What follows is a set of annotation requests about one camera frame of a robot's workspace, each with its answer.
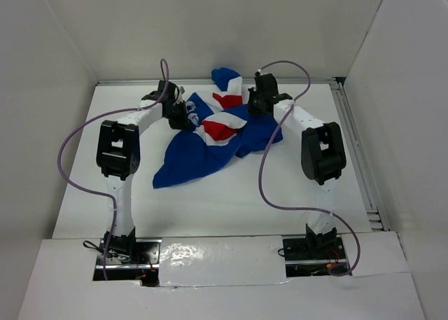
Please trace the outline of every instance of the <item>blue cloth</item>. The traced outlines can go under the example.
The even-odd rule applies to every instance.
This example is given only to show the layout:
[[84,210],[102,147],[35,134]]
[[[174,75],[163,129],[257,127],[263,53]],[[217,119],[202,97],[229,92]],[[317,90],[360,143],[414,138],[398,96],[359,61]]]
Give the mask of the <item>blue cloth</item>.
[[[220,75],[220,83],[223,83],[222,77]],[[154,188],[175,186],[202,178],[222,169],[234,155],[242,158],[250,152],[263,151],[277,126],[271,116],[247,114],[247,104],[242,104],[242,97],[241,105],[222,111],[214,111],[205,100],[207,97],[200,97],[195,92],[186,102],[188,117],[197,128],[195,131],[181,130],[174,136],[165,152],[164,164],[154,176]],[[237,121],[226,122],[223,120],[226,116],[222,117],[221,113],[230,114]],[[235,129],[238,121],[243,124]],[[279,130],[274,143],[282,139]]]

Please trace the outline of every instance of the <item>white stripe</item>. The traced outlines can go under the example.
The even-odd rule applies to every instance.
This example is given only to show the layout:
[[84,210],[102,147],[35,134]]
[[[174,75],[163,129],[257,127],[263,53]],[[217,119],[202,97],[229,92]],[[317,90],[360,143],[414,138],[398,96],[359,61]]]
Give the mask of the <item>white stripe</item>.
[[247,123],[244,119],[227,112],[215,113],[204,120],[224,124],[230,129],[241,129]]
[[229,81],[227,85],[227,95],[241,95],[243,90],[243,78],[236,77]]
[[197,134],[199,137],[202,138],[202,140],[204,141],[204,143],[207,146],[225,146],[229,143],[229,141],[235,137],[237,135],[237,133],[232,134],[230,137],[228,137],[225,140],[218,140],[216,141],[215,139],[213,139],[211,137],[210,134],[208,134],[207,132],[204,131],[204,126],[201,125],[199,127],[196,128],[195,130],[195,134]]

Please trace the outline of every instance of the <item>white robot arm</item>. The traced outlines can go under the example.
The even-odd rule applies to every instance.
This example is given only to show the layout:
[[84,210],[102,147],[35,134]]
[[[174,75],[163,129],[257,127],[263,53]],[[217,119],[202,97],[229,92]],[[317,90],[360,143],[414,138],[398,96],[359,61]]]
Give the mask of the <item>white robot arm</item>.
[[[97,149],[97,165],[106,177],[107,193],[114,196],[117,204],[115,225],[112,232],[109,251],[130,256],[135,243],[135,225],[131,210],[131,188],[134,173],[140,164],[139,136],[153,123],[161,118],[168,118],[171,128],[189,127],[183,88],[168,82],[164,99],[154,105],[165,86],[159,82],[156,92],[146,95],[140,102],[137,111],[118,119],[105,120],[101,124]],[[113,203],[108,204],[108,229],[104,235],[107,239],[113,220]]]
[[[336,180],[347,164],[342,133],[337,123],[324,123],[294,103],[288,94],[279,94],[272,74],[255,75],[255,88],[249,90],[248,111],[269,113],[280,121],[293,106],[283,125],[301,135],[302,170],[316,187],[316,207],[332,211]],[[331,214],[310,213],[307,234],[336,237],[335,218]]]

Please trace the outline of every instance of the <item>fabric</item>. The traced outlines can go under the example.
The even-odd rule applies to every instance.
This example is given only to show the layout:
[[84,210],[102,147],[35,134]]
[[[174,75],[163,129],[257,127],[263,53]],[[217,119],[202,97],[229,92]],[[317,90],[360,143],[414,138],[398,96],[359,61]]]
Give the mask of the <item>fabric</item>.
[[240,75],[235,70],[224,67],[211,71],[211,79],[221,91],[228,90],[229,81],[236,77],[240,77]]
[[[234,75],[224,71],[228,77]],[[154,188],[179,185],[222,169],[234,157],[263,151],[277,122],[272,117],[250,116],[243,104],[242,77],[218,78],[225,92],[194,92],[185,103],[195,129],[181,130],[165,152],[164,164],[155,174]],[[281,130],[274,142],[281,141]]]

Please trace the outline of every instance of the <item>purple cable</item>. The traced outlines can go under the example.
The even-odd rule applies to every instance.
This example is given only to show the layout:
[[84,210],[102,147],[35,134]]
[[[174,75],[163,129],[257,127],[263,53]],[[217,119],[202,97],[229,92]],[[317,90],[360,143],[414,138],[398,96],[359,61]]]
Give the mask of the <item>purple cable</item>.
[[[165,76],[165,71],[163,69],[163,65],[165,65],[165,69],[166,69],[166,76]],[[166,82],[169,81],[169,68],[168,68],[168,63],[166,61],[166,59],[161,59],[160,60],[160,69],[162,70],[162,75],[163,78],[166,80]],[[59,148],[59,153],[57,154],[57,169],[59,170],[59,173],[61,174],[62,178],[70,185],[72,185],[74,188],[79,189],[83,192],[89,193],[89,194],[94,194],[94,195],[99,195],[99,196],[104,196],[104,197],[108,197],[109,199],[112,200],[113,203],[113,217],[112,217],[112,225],[111,225],[111,229],[109,230],[109,234],[106,240],[106,243],[104,245],[104,252],[103,252],[103,274],[104,274],[104,280],[107,280],[107,273],[106,273],[106,259],[107,259],[107,252],[109,250],[109,244],[111,243],[111,238],[112,238],[112,234],[113,231],[115,229],[115,224],[117,221],[117,200],[114,198],[113,195],[110,195],[108,193],[103,193],[103,192],[99,192],[97,190],[92,190],[86,187],[82,187],[81,185],[78,185],[76,182],[73,182],[72,180],[70,180],[69,176],[67,175],[67,173],[65,173],[64,169],[62,168],[62,154],[64,152],[65,146],[69,143],[70,139],[73,138],[73,136],[75,134],[77,134],[78,132],[80,132],[84,127],[86,127],[87,125],[89,125],[91,122],[94,122],[100,118],[104,118],[107,117],[109,115],[114,115],[116,113],[122,113],[122,112],[130,112],[130,111],[138,111],[138,110],[148,110],[152,107],[154,107],[157,103],[160,103],[163,99],[163,97],[165,97],[165,93],[167,91],[168,88],[168,83],[165,83],[165,86],[163,87],[163,91],[162,94],[160,95],[160,97],[157,99],[157,101],[155,101],[155,103],[145,106],[143,108],[127,108],[127,109],[119,109],[119,110],[114,110],[114,111],[109,111],[106,113],[102,113],[101,115],[95,116],[89,120],[87,120],[85,123],[83,123],[82,125],[80,125],[79,127],[77,127],[76,129],[74,129],[66,138],[65,140],[62,142],[61,147]]]
[[[271,63],[266,64],[265,66],[263,66],[261,68],[261,70],[266,69],[266,68],[268,68],[270,66],[273,66],[275,64],[278,64],[278,63],[289,63],[289,64],[292,64],[292,65],[300,68],[305,73],[305,75],[307,76],[308,85],[307,85],[307,87],[305,88],[305,90],[303,92],[301,92],[298,96],[296,96],[294,98],[294,103],[295,103],[299,98],[301,98],[301,96],[305,95],[308,92],[308,90],[310,89],[310,87],[311,87],[311,77],[309,76],[308,71],[304,67],[302,67],[300,64],[292,62],[292,61],[288,61],[288,60],[279,60],[279,61],[271,62]],[[269,206],[271,206],[271,207],[273,207],[275,209],[286,210],[286,211],[317,211],[319,213],[333,215],[335,218],[337,218],[339,221],[341,221],[347,227],[347,229],[349,229],[350,233],[353,235],[353,238],[355,239],[356,250],[357,250],[357,252],[356,252],[356,259],[355,259],[355,263],[353,263],[353,265],[346,272],[344,272],[342,274],[337,274],[337,273],[333,273],[332,272],[335,269],[335,267],[344,265],[343,263],[340,263],[340,264],[333,265],[328,270],[328,273],[330,275],[332,275],[332,276],[337,276],[337,277],[346,276],[348,274],[351,274],[353,272],[353,270],[355,270],[356,266],[359,263],[359,259],[361,257],[361,245],[359,243],[358,236],[356,236],[355,230],[353,230],[353,228],[341,216],[339,216],[339,215],[337,215],[337,214],[335,214],[335,213],[333,213],[333,212],[331,212],[329,210],[322,209],[322,208],[311,208],[311,207],[282,207],[282,206],[279,206],[277,204],[274,204],[274,203],[270,202],[266,198],[265,192],[263,191],[263,183],[262,183],[263,182],[263,169],[265,168],[267,154],[268,154],[269,150],[271,149],[272,142],[274,141],[274,138],[277,135],[277,132],[280,130],[281,126],[283,125],[283,123],[285,122],[287,117],[293,112],[294,103],[291,104],[291,107],[289,108],[289,110],[285,113],[283,118],[279,121],[279,124],[275,128],[274,132],[271,135],[271,138],[269,139],[269,142],[266,145],[265,152],[263,153],[263,157],[261,158],[260,171],[258,172],[258,190],[260,191],[260,195],[261,195],[261,198],[263,199],[263,201],[265,201],[266,204],[268,204]]]

